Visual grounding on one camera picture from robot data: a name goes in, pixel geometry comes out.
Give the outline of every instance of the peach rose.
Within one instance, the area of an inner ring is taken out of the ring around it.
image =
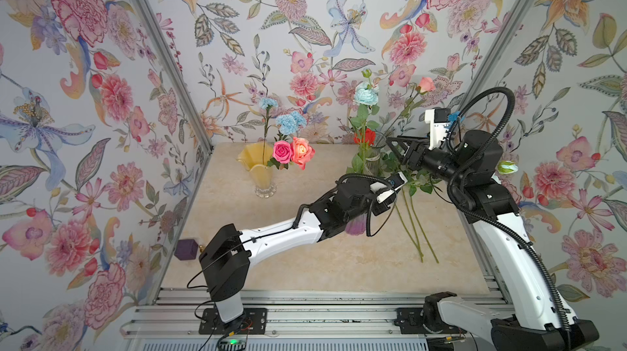
[[[292,150],[294,151],[292,161],[296,163],[301,170],[305,169],[305,163],[310,161],[315,155],[315,150],[309,145],[309,140],[305,138],[294,137]]]

